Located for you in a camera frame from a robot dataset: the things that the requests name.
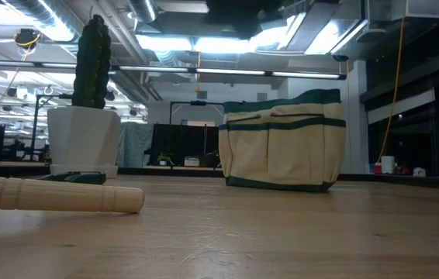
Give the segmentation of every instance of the small plant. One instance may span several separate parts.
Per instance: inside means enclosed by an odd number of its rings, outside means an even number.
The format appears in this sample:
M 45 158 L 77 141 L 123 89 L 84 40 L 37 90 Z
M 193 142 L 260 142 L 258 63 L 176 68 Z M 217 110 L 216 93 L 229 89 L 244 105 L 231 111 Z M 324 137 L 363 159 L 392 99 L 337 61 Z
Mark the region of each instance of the small plant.
M 167 163 L 170 163 L 170 164 L 172 164 L 172 165 L 175 165 L 175 164 L 173 164 L 173 162 L 171 161 L 171 156 L 173 156 L 173 154 L 171 154 L 171 153 L 161 153 L 161 154 L 159 154 L 159 156 L 157 157 L 157 160 L 160 161 L 160 162 L 167 162 Z
M 78 41 L 76 78 L 71 104 L 103 109 L 111 59 L 111 37 L 100 15 L 94 15 Z

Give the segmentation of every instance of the green trim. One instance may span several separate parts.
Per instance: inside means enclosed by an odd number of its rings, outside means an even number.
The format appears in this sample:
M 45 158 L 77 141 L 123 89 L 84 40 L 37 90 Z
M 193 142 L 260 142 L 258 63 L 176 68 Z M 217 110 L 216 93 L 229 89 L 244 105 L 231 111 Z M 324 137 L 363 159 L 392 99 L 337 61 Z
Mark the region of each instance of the green trim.
M 261 188 L 283 191 L 308 191 L 308 192 L 326 192 L 335 182 L 323 182 L 321 185 L 294 185 L 294 184 L 275 184 L 263 181 L 254 181 L 238 177 L 225 177 L 226 185 L 247 188 Z
M 302 93 L 293 99 L 278 99 L 266 102 L 226 102 L 223 107 L 225 113 L 257 112 L 271 109 L 278 105 L 299 104 L 331 104 L 340 103 L 340 89 L 313 89 Z
M 313 117 L 310 119 L 303 119 L 290 123 L 266 122 L 261 124 L 237 124 L 237 125 L 224 124 L 219 126 L 219 130 L 229 130 L 229 131 L 261 131 L 268 129 L 290 130 L 290 129 L 298 129 L 312 125 L 325 125 L 325 126 L 335 126 L 335 127 L 345 128 L 345 120 L 329 119 L 324 117 Z

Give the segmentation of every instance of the potted plant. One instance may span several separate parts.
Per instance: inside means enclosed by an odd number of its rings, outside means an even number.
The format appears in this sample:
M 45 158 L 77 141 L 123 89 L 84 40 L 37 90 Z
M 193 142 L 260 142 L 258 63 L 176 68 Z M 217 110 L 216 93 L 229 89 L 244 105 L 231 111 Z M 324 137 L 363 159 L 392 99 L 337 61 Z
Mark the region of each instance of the potted plant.
M 111 37 L 94 15 L 78 41 L 72 106 L 47 111 L 52 174 L 101 171 L 116 177 L 120 117 L 103 110 L 111 57 Z
M 168 163 L 173 165 L 173 162 L 171 161 L 171 155 L 170 153 L 161 153 L 157 157 L 157 160 L 159 161 L 160 166 L 167 166 Z

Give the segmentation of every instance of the desk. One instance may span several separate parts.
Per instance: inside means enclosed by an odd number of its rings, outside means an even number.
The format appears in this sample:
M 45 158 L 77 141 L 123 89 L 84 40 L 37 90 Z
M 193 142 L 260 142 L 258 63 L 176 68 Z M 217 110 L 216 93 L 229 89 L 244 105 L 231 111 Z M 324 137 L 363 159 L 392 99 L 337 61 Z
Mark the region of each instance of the desk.
M 439 189 L 119 176 L 139 215 L 0 211 L 0 278 L 439 278 Z

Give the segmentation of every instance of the workbench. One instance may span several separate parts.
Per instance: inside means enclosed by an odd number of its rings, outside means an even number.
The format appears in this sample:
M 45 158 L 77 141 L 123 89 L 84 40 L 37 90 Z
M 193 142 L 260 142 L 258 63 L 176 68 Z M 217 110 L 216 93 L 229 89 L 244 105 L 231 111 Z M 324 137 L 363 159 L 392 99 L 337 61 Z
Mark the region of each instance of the workbench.
M 140 214 L 0 211 L 2 278 L 439 278 L 439 189 L 119 176 Z

